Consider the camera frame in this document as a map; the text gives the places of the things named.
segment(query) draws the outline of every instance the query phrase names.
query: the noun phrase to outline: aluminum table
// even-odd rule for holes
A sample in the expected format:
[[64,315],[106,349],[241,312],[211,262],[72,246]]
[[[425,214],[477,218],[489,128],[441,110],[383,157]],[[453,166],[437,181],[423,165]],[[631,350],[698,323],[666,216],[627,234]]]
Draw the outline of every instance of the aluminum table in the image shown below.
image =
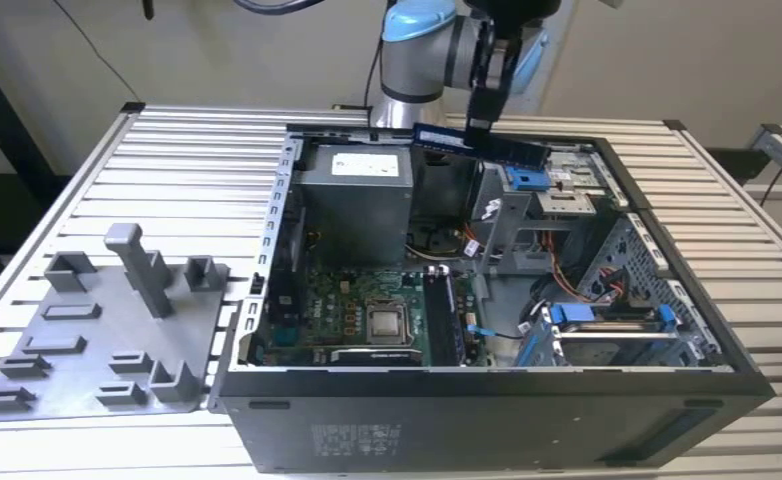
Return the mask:
[[[101,236],[115,222],[144,229],[167,263],[215,255],[231,267],[220,327],[248,292],[252,258],[287,123],[363,123],[361,112],[148,105],[119,115],[0,277],[0,358],[48,290],[50,255],[119,260]],[[460,117],[451,117],[455,126]],[[496,130],[606,137],[647,195],[778,397],[642,478],[782,480],[782,230],[691,135],[660,121],[505,117]],[[216,369],[224,332],[213,340]],[[626,472],[359,475],[359,478],[624,478]],[[261,476],[228,417],[188,414],[0,423],[2,479],[275,478]],[[285,478],[305,476],[289,475]]]

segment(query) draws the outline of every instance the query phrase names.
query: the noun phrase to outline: cable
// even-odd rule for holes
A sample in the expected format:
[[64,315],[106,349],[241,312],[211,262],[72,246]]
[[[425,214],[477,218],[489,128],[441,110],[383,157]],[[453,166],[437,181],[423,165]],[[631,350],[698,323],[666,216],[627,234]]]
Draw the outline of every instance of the cable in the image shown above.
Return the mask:
[[476,325],[468,325],[468,332],[473,333],[475,335],[483,335],[484,337],[499,337],[505,338],[507,340],[521,340],[524,337],[521,335],[507,335],[505,333],[497,333],[488,328],[480,328]]
[[776,175],[774,175],[774,179],[770,181],[770,184],[767,185],[767,190],[764,190],[764,195],[762,195],[762,201],[759,202],[759,207],[764,206],[764,200],[767,200],[767,196],[770,195],[770,191],[774,189],[774,185],[776,185],[776,180],[779,180],[780,176],[782,176],[782,167],[779,167],[779,171],[776,172]]
[[376,72],[376,63],[379,63],[379,77],[381,79],[381,34],[385,31],[385,12],[396,4],[396,0],[387,0],[385,9],[381,12],[381,25],[379,25],[379,38],[376,39],[376,49],[373,50],[373,61],[369,64],[369,73],[367,74],[367,83],[364,84],[364,98],[361,99],[361,107],[367,110],[367,128],[372,125],[369,123],[369,117],[372,114],[372,107],[367,105],[369,99],[369,87],[373,83],[373,73]]
[[435,255],[429,255],[428,253],[423,253],[416,250],[411,245],[405,245],[405,250],[411,252],[412,255],[423,258],[424,260],[429,260],[432,262],[445,262],[448,260],[459,260],[461,257],[439,257]]
[[575,290],[575,288],[571,286],[571,283],[566,279],[566,276],[563,275],[563,271],[560,270],[560,264],[556,257],[556,251],[554,249],[552,232],[546,232],[543,237],[546,242],[546,249],[548,250],[548,253],[551,253],[551,274],[554,275],[554,280],[556,281],[556,284],[563,289],[563,291],[568,293],[572,297],[575,297],[578,300],[580,300],[584,303],[590,302],[590,299],[584,297],[578,292],[578,290]]
[[312,7],[317,3],[325,0],[289,0],[288,2],[279,3],[277,5],[260,5],[259,3],[252,2],[252,0],[233,0],[233,3],[237,6],[243,7],[252,13],[257,13],[260,15],[287,15],[288,13],[297,12],[299,10],[304,10],[308,7]]
[[117,77],[117,79],[121,81],[121,83],[127,87],[127,90],[129,90],[129,93],[133,95],[133,99],[137,102],[141,102],[141,99],[139,98],[139,95],[136,94],[136,90],[133,90],[133,87],[129,86],[129,83],[127,83],[127,80],[124,80],[124,77],[117,72],[117,70],[115,69],[115,67],[112,67],[112,65],[109,64],[109,62],[106,61],[106,59],[102,58],[102,55],[100,55],[100,51],[97,50],[97,47],[94,46],[94,43],[92,42],[92,39],[88,38],[88,35],[85,34],[85,31],[82,30],[82,27],[80,27],[80,24],[76,23],[76,20],[70,16],[70,13],[68,12],[68,10],[61,5],[61,3],[58,3],[58,0],[53,0],[53,3],[58,7],[58,10],[61,10],[61,13],[65,14],[65,17],[68,17],[68,20],[70,20],[70,23],[76,27],[76,30],[80,32],[80,35],[82,35],[82,38],[85,39],[85,42],[88,42],[88,46],[92,47],[92,51],[94,52],[94,55],[97,56],[97,58],[100,59],[100,61],[102,62],[102,64],[106,66],[106,68],[109,69],[109,71],[112,71],[112,73],[115,74],[115,76]]

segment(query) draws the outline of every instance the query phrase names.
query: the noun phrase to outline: expansion slot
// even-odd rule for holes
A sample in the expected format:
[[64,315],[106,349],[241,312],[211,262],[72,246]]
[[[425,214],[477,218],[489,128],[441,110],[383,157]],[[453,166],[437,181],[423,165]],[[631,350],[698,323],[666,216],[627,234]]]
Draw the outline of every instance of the expansion slot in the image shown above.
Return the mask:
[[423,299],[432,365],[457,366],[464,363],[465,346],[447,266],[427,267],[423,276]]

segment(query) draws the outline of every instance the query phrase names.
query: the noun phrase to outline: label sticker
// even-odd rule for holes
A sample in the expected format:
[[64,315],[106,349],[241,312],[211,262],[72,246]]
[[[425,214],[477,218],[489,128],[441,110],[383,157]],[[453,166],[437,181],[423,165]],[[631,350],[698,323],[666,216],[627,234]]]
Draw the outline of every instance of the label sticker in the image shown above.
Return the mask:
[[311,425],[313,455],[317,457],[393,457],[400,446],[403,425]]
[[464,140],[461,138],[444,135],[443,133],[420,132],[417,138],[420,138],[420,140],[424,142],[440,143],[443,145],[467,148],[468,150],[471,149],[471,147],[464,144]]
[[480,248],[480,243],[476,240],[468,240],[465,245],[464,254],[472,257],[476,254],[477,249]]
[[564,172],[563,170],[551,170],[548,171],[548,175],[551,176],[551,179],[554,180],[559,180],[559,181],[567,181],[572,179],[572,176]]
[[399,177],[396,155],[337,153],[332,157],[332,175]]

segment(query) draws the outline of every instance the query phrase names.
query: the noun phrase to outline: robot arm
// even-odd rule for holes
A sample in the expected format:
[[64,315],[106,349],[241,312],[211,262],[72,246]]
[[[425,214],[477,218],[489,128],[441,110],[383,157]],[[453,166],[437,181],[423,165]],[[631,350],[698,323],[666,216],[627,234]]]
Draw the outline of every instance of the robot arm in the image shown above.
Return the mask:
[[464,0],[481,18],[471,68],[465,143],[481,142],[511,93],[521,51],[523,27],[540,27],[560,0]]
[[[261,15],[284,15],[323,0],[288,0],[260,5],[235,3]],[[456,17],[452,0],[401,0],[385,15],[383,30],[381,90],[384,105],[375,109],[373,123],[409,128],[413,122],[435,122],[428,107],[444,87],[471,90],[465,119],[465,144],[475,146],[489,135],[507,97],[519,83],[519,58],[525,31],[539,29],[533,60],[525,62],[529,80],[544,45],[542,21],[560,7],[560,0],[464,0],[471,18]]]

